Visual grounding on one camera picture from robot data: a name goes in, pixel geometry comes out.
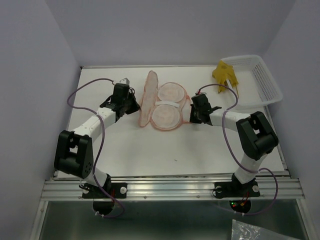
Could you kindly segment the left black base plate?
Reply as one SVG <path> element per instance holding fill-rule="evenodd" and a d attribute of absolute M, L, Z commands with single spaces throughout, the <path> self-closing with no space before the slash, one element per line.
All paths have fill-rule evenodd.
<path fill-rule="evenodd" d="M 89 183 L 80 184 L 83 199 L 108 199 L 109 197 L 97 186 Z M 128 184 L 126 182 L 112 183 L 108 190 L 105 190 L 115 199 L 125 199 L 127 197 Z"/>

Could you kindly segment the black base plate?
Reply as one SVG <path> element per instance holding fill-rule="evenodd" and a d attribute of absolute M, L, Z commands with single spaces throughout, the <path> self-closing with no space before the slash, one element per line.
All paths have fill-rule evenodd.
<path fill-rule="evenodd" d="M 257 198 L 260 194 L 260 189 L 256 181 L 240 184 L 235 181 L 215 182 L 212 194 L 217 199 L 223 198 L 242 198 L 247 197 Z"/>
<path fill-rule="evenodd" d="M 83 199 L 108 199 L 109 197 L 97 186 L 89 183 L 80 184 Z M 127 197 L 128 184 L 126 182 L 112 183 L 108 190 L 105 190 L 115 199 L 125 199 Z"/>

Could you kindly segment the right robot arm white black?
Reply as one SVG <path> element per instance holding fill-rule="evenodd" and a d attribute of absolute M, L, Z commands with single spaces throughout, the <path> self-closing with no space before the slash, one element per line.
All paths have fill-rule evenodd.
<path fill-rule="evenodd" d="M 260 189 L 256 182 L 258 170 L 268 154 L 279 144 L 278 137 L 263 112 L 252 114 L 238 113 L 212 107 L 205 94 L 191 98 L 190 122 L 222 127 L 238 133 L 243 150 L 241 161 L 236 161 L 238 169 L 231 176 L 231 181 L 216 182 L 212 194 L 217 199 L 259 197 Z"/>

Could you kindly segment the white plastic basket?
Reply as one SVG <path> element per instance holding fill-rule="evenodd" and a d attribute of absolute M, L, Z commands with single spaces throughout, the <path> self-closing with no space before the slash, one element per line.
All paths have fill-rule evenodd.
<path fill-rule="evenodd" d="M 238 81 L 237 109 L 262 108 L 282 101 L 283 94 L 260 56 L 232 56 L 222 61 L 233 67 Z"/>

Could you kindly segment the aluminium frame rail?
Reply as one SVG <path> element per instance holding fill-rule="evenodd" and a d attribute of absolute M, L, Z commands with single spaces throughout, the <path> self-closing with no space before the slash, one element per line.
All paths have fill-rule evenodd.
<path fill-rule="evenodd" d="M 218 201 L 212 195 L 215 182 L 226 182 L 227 177 L 134 177 L 115 178 L 112 183 L 127 183 L 127 197 L 122 201 Z M 276 185 L 272 177 L 256 179 L 260 198 L 271 200 Z M 304 199 L 305 195 L 298 179 L 277 178 L 277 200 Z M 46 181 L 40 200 L 42 201 L 88 201 L 82 197 L 77 180 Z"/>

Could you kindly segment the clear plastic bag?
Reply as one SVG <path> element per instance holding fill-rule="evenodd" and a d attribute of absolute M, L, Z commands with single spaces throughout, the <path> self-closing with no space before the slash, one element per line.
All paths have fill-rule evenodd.
<path fill-rule="evenodd" d="M 300 223 L 251 224 L 232 220 L 231 240 L 310 240 L 305 227 Z"/>

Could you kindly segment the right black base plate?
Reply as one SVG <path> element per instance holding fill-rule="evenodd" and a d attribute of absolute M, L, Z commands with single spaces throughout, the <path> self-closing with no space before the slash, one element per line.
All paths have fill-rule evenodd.
<path fill-rule="evenodd" d="M 260 194 L 260 189 L 256 181 L 240 184 L 235 181 L 215 182 L 212 194 L 217 199 L 223 198 L 242 198 L 247 197 L 257 198 Z"/>

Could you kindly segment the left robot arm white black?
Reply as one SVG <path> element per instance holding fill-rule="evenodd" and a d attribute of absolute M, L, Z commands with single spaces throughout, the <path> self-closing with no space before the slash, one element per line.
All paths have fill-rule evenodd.
<path fill-rule="evenodd" d="M 94 158 L 101 154 L 106 137 L 106 128 L 115 124 L 123 115 L 130 115 L 140 109 L 133 88 L 126 83 L 116 83 L 113 93 L 94 111 L 87 107 L 92 116 L 77 128 L 63 130 L 58 136 L 54 168 L 65 174 L 76 176 L 94 186 L 100 197 L 111 193 L 111 177 L 97 169 Z M 101 144 L 94 156 L 93 143 L 101 137 Z"/>

